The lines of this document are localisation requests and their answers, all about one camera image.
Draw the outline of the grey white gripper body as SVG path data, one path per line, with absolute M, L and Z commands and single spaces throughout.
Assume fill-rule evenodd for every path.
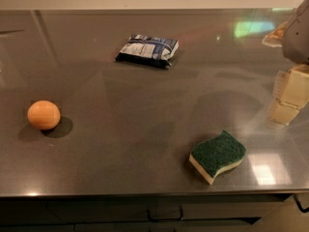
M 282 50 L 294 63 L 309 64 L 309 0 L 303 0 L 288 18 Z

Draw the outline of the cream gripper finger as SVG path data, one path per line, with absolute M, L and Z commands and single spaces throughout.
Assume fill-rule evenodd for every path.
M 289 125 L 308 102 L 309 66 L 297 64 L 277 74 L 269 118 L 277 124 Z
M 286 22 L 280 24 L 269 34 L 265 35 L 265 37 L 262 40 L 262 44 L 270 47 L 281 47 L 286 27 L 287 27 Z

